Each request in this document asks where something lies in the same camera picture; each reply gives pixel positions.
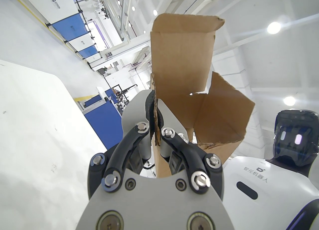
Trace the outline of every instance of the blue partition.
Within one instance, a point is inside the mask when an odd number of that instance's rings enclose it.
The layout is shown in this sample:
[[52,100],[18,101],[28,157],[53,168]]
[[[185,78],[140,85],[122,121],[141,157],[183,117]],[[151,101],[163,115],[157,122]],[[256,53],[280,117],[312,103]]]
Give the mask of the blue partition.
[[[107,94],[108,97],[111,97],[112,101],[114,104],[118,103],[117,99],[116,99],[116,95],[114,94],[114,92],[112,91],[112,89],[108,89],[105,91],[105,93]],[[86,101],[84,104],[86,107],[93,105],[94,103],[98,102],[102,100],[102,98],[100,97],[100,95],[94,96],[91,99],[89,99],[88,101]]]
[[58,22],[52,24],[52,26],[67,41],[73,40],[77,37],[80,37],[88,33],[82,21],[80,13],[77,13],[68,18],[59,20]]
[[85,49],[83,49],[82,51],[79,51],[79,54],[85,59],[88,58],[94,54],[98,53],[95,45],[92,45],[90,47],[87,47]]
[[122,140],[122,117],[110,101],[84,116],[107,149]]

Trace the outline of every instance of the robot eye light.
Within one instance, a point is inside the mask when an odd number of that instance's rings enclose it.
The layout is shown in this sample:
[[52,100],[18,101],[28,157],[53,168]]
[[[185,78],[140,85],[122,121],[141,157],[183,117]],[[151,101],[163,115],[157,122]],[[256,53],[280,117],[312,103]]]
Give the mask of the robot eye light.
[[295,144],[299,145],[301,143],[301,140],[302,140],[302,135],[300,134],[296,135]]
[[286,137],[286,131],[283,131],[280,136],[280,140],[284,140]]

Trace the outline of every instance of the cardboard box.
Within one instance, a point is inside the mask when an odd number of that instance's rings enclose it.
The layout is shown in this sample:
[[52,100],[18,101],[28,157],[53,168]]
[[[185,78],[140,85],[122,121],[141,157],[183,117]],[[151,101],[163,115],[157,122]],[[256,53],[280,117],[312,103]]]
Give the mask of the cardboard box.
[[[190,141],[195,131],[198,146],[217,154],[223,163],[244,139],[254,108],[251,100],[215,72],[209,93],[196,93],[205,90],[215,31],[224,22],[216,16],[163,13],[155,19],[151,31],[151,84],[156,99],[169,107],[187,130]],[[160,155],[159,138],[157,131],[153,150],[160,178],[171,173]]]

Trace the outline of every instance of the white table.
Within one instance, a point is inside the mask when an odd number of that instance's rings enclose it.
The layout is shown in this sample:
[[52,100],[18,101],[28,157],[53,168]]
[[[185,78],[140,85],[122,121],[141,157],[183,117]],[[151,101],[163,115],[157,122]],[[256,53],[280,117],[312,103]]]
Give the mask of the white table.
[[56,76],[0,60],[1,229],[75,229],[105,151]]

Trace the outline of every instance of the metal plate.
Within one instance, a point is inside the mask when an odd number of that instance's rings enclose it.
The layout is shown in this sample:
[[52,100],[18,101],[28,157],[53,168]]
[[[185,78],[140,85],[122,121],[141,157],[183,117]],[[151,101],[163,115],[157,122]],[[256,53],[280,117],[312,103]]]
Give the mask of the metal plate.
[[[132,191],[124,186],[129,178],[136,181]],[[177,179],[185,180],[185,191],[177,190]],[[215,229],[234,230],[214,189],[210,187],[203,195],[194,193],[185,171],[167,178],[149,179],[126,169],[120,190],[107,193],[99,186],[76,230],[95,230],[98,219],[107,211],[116,211],[122,216],[124,229],[185,230],[189,217],[195,212],[203,212],[213,220]]]

